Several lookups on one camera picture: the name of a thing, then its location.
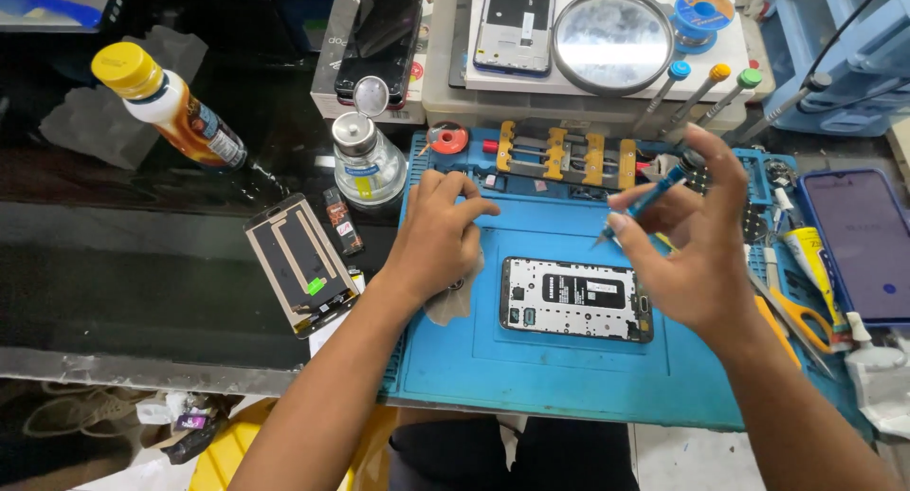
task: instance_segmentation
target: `orange scissors handle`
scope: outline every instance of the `orange scissors handle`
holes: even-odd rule
[[[787,340],[786,333],[783,332],[780,324],[777,323],[777,319],[775,319],[774,315],[771,313],[771,308],[768,307],[768,303],[764,301],[763,297],[757,295],[755,297],[755,306],[758,307],[758,311],[762,314],[768,324],[771,325],[774,336],[777,337],[777,340],[780,341],[781,346],[783,346],[787,355],[790,356],[790,359],[796,364],[796,368],[802,368],[802,363],[800,363],[799,358],[796,357],[796,351],[793,350],[793,346],[791,346],[790,341]]]
[[[812,318],[813,321],[818,322],[818,325],[822,327],[822,331],[825,332],[825,336],[829,341],[832,336],[834,336],[834,328],[831,326],[831,322],[828,322],[828,320],[818,311],[814,311],[812,308],[802,306],[802,304],[796,304],[792,300],[787,299],[778,289],[772,288],[770,290],[774,299],[777,299],[783,309],[786,310],[786,313],[789,314],[790,318],[793,320],[793,324],[802,331],[802,334],[805,335],[806,339],[826,355],[833,354],[834,352],[831,350],[831,346],[825,344],[825,341],[815,334],[813,329],[809,327],[809,324],[805,323],[802,319],[802,316],[805,315]]]

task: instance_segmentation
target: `green sticker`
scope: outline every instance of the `green sticker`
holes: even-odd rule
[[[307,285],[307,293],[309,295],[316,295],[316,292],[322,290],[322,287],[325,286],[320,278],[314,279],[312,282],[309,282]]]

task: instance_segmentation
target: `purple phone screen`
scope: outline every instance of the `purple phone screen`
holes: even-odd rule
[[[803,182],[854,309],[867,322],[910,318],[910,233],[882,175]]]

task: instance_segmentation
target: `black pants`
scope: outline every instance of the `black pants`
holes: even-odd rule
[[[389,491],[638,491],[625,424],[531,416],[511,471],[494,416],[399,427],[389,446]]]

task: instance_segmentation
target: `metal pump lid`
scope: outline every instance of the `metal pump lid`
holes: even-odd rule
[[[563,76],[602,97],[624,97],[660,78],[673,55],[670,20],[654,0],[573,0],[553,30]]]
[[[365,77],[354,87],[354,107],[332,123],[332,137],[338,150],[347,157],[363,157],[376,146],[374,118],[389,105],[389,86],[378,77]]]

